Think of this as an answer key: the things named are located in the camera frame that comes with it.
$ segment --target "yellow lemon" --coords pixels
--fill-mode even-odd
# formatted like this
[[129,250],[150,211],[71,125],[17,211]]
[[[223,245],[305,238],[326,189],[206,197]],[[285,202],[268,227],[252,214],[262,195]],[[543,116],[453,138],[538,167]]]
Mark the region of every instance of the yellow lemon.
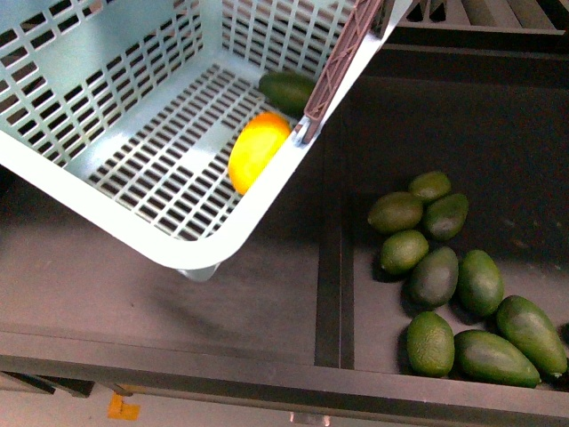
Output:
[[284,117],[260,113],[239,134],[231,150],[228,175],[239,194],[245,194],[291,134]]

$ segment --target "basket handle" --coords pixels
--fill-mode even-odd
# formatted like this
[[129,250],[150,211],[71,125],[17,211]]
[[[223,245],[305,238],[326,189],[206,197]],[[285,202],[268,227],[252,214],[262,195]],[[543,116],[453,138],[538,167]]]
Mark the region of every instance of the basket handle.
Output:
[[354,4],[304,109],[310,123],[303,141],[312,141],[317,133],[367,31],[371,29],[377,36],[383,37],[394,2],[395,0],[357,0]]

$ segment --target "dark green fruit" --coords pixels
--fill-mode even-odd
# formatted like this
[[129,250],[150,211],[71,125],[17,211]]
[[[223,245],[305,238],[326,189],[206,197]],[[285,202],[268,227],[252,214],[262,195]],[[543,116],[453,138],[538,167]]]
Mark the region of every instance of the dark green fruit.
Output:
[[292,71],[271,71],[260,78],[259,90],[282,112],[302,117],[316,83]]
[[411,181],[409,192],[423,203],[434,202],[451,192],[451,181],[440,171],[423,173]]
[[480,250],[466,254],[459,264],[456,292],[471,313],[485,317],[496,311],[504,297],[504,283],[490,255]]
[[496,323],[514,344],[544,374],[560,377],[567,370],[567,356],[547,314],[522,296],[511,295],[496,311]]
[[459,260],[450,247],[440,247],[413,269],[408,282],[411,299],[428,309],[450,301],[459,277]]
[[393,234],[412,229],[422,215],[422,202],[411,193],[398,191],[375,202],[367,215],[367,221],[381,234]]
[[416,230],[399,231],[381,247],[381,267],[392,275],[406,273],[429,251],[429,242]]
[[422,223],[432,238],[446,241],[461,231],[468,213],[469,201],[466,196],[455,193],[427,206]]
[[407,354],[417,374],[447,375],[454,362],[453,330],[432,311],[422,312],[412,320],[407,330]]
[[486,331],[463,331],[454,337],[457,367],[483,383],[534,388],[540,374],[520,350],[501,336]]

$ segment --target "basket bottom grid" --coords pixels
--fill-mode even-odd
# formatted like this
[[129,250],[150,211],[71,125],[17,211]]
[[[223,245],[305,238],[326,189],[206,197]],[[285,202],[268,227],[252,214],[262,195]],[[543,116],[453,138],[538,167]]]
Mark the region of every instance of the basket bottom grid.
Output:
[[[251,75],[228,69],[213,63],[191,80],[178,76],[185,85],[160,110],[125,119],[69,171],[174,238],[212,235],[240,200],[227,176],[236,137],[252,117],[270,109]],[[195,75],[195,68],[190,72]],[[166,91],[176,87],[174,82]]]

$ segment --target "plastic basket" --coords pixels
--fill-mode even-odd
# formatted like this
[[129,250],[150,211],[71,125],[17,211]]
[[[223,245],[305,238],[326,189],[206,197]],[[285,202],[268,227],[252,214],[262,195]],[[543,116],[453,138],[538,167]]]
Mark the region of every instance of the plastic basket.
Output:
[[[226,165],[241,129],[273,109],[256,90],[259,78],[280,69],[319,77],[352,7],[4,0],[1,163],[151,260],[207,279],[245,242],[317,136],[302,141],[305,116],[240,197]],[[365,64],[344,78],[335,105]]]

